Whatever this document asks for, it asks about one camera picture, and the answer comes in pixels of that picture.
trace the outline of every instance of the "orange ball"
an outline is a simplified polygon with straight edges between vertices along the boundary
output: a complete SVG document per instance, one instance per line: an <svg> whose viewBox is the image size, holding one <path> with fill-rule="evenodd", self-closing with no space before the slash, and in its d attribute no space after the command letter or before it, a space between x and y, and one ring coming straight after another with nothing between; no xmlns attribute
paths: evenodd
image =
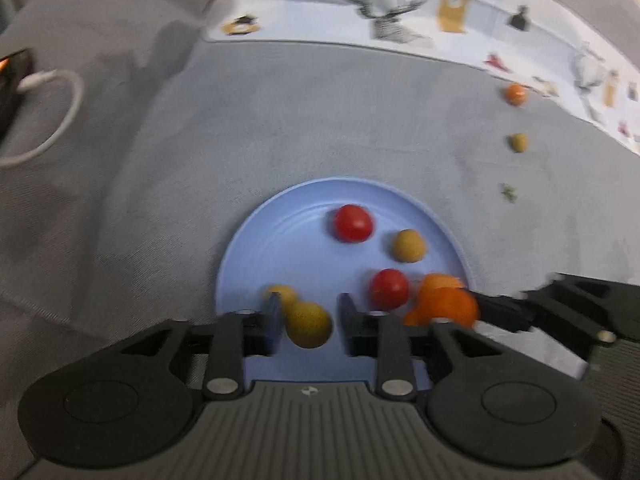
<svg viewBox="0 0 640 480"><path fill-rule="evenodd" d="M518 83L512 83L504 91L504 98L513 106L521 106L527 101L527 90Z"/></svg>
<svg viewBox="0 0 640 480"><path fill-rule="evenodd" d="M476 298L463 288L441 287L425 293L418 305L404 316L409 326L428 325L434 317L446 317L471 328L479 317Z"/></svg>
<svg viewBox="0 0 640 480"><path fill-rule="evenodd" d="M422 283L420 284L420 290L418 290L418 301L430 290L435 288L443 288L444 286L450 286L452 288L463 288L465 286L459 279L450 274L443 274L442 272L431 272L427 274Z"/></svg>

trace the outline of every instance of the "red cherry tomato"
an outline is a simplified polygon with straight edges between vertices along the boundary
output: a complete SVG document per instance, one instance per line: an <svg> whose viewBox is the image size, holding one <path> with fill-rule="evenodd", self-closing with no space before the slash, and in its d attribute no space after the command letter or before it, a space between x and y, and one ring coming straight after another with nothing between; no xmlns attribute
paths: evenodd
<svg viewBox="0 0 640 480"><path fill-rule="evenodd" d="M369 283L371 303L382 310L393 310L409 300L409 280L397 269L380 270Z"/></svg>
<svg viewBox="0 0 640 480"><path fill-rule="evenodd" d="M373 232L373 218L360 206L343 205L334 218L335 234L343 242L357 244L368 239Z"/></svg>

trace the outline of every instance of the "plate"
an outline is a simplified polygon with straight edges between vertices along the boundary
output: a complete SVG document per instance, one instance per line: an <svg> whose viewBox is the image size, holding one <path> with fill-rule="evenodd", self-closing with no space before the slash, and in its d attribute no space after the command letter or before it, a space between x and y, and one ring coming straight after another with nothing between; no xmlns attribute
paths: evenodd
<svg viewBox="0 0 640 480"><path fill-rule="evenodd" d="M357 204L372 214L375 231L361 244L338 241L332 231L335 211ZM394 235L416 229L429 251L415 264L400 264L389 253ZM304 301L324 306L334 319L325 345L303 349L283 335L271 357L244 360L245 378L277 381L369 381L375 360L345 354L337 324L337 297L352 295L361 310L371 308L367 286L380 269L393 267L419 283L428 272L445 272L472 286L462 250L433 212L421 202L385 184L357 178L324 178L290 187L267 200L240 226L226 248L216 283L216 313L257 310L270 285L296 289ZM405 312L410 305L396 310ZM417 366L424 386L424 366Z"/></svg>

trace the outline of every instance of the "white cable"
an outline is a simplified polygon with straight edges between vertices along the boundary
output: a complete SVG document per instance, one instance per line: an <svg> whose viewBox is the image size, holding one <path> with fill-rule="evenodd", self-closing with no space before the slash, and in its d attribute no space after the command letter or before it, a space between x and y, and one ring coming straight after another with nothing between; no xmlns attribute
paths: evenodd
<svg viewBox="0 0 640 480"><path fill-rule="evenodd" d="M49 139L45 140L37 148L33 148L31 151L21 153L20 155L0 157L0 170L3 168L18 166L18 164L22 164L24 162L27 162L28 160L32 160L37 156L42 155L51 146L53 146L53 144L62 136L62 134L65 133L73 120L76 118L78 110L80 109L80 105L82 104L82 98L84 97L84 82L82 81L82 78L72 70L52 70L51 72L36 72L34 74L28 75L22 81L20 81L20 83L18 83L18 92L28 92L29 90L33 90L34 88L37 88L38 86L43 85L44 83L47 83L49 81L53 81L54 79L66 79L71 83L73 97L71 106L69 107L65 118L62 119L60 126L58 127L58 129L56 129L55 132L51 134Z"/></svg>

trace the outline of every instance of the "gray tablecloth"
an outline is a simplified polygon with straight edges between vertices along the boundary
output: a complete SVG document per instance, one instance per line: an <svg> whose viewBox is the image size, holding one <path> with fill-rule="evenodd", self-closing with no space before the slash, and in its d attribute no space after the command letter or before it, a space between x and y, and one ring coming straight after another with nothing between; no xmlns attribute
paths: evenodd
<svg viewBox="0 0 640 480"><path fill-rule="evenodd" d="M206 44L197 26L162 0L33 0L0 38L88 89L55 147L0 174L0 478L32 460L16 419L28 384L167 317L210 319L234 230L310 178L373 178L424 201L487 294L552 270L639 282L640 160L552 102L510 107L495 79L444 62ZM64 86L31 95L4 151L36 145L67 105ZM528 152L507 149L515 132Z"/></svg>

